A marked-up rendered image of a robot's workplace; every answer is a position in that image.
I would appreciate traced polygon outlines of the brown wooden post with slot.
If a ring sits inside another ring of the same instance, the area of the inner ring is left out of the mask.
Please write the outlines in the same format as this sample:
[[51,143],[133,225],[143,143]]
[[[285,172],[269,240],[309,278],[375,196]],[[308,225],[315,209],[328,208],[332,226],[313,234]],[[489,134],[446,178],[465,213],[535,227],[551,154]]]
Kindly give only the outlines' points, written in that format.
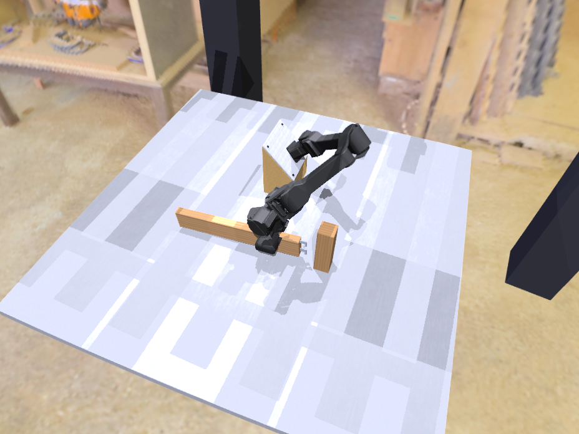
[[339,225],[322,221],[317,233],[313,269],[329,273]]

